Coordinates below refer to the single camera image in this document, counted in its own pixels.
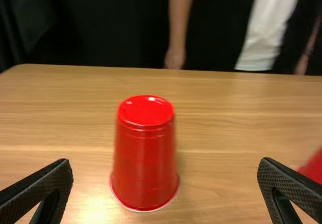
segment cup bottom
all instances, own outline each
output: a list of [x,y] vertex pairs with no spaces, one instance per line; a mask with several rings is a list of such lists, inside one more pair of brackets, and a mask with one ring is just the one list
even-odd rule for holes
[[177,188],[175,190],[175,192],[173,193],[172,197],[167,200],[165,203],[162,203],[161,205],[157,206],[157,207],[154,207],[154,208],[145,208],[145,209],[136,209],[136,208],[133,208],[132,206],[129,206],[127,205],[126,203],[122,202],[118,197],[117,195],[115,194],[114,192],[114,189],[113,189],[113,183],[112,183],[112,175],[113,173],[111,174],[111,177],[110,177],[110,190],[111,190],[111,194],[113,196],[113,198],[119,203],[121,204],[121,206],[123,206],[124,208],[128,209],[128,210],[131,210],[131,211],[135,211],[135,212],[153,212],[153,211],[157,211],[157,210],[160,210],[168,205],[171,204],[171,202],[174,201],[174,199],[177,197],[178,193],[179,193],[179,189],[180,189],[180,176],[178,176],[178,185],[177,185]]

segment hand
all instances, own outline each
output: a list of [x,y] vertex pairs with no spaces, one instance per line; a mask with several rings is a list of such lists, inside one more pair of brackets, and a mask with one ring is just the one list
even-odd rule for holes
[[308,64],[308,55],[304,54],[301,56],[300,60],[297,62],[294,74],[303,76],[306,73],[307,64]]
[[186,61],[186,49],[184,47],[169,47],[165,57],[166,69],[182,69]]

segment white shirt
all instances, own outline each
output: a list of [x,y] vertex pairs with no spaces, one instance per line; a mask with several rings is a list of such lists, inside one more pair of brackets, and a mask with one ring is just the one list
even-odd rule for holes
[[255,0],[247,36],[235,66],[238,70],[270,70],[298,0]]

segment wood grain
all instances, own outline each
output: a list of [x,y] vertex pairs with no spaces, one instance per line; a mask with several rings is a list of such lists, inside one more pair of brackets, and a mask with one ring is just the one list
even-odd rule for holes
[[[258,163],[296,169],[320,147],[321,89],[320,77],[19,65],[0,75],[0,189],[69,158],[62,223],[271,223]],[[177,199],[145,214],[120,207],[108,186],[117,105],[141,94],[175,106],[182,177]]]

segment upside-down cup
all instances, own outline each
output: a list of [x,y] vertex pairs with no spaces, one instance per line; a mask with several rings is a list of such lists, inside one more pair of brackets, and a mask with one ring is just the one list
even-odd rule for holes
[[134,96],[117,112],[111,190],[126,208],[153,211],[179,189],[174,109],[157,96]]
[[322,148],[298,172],[322,185]]

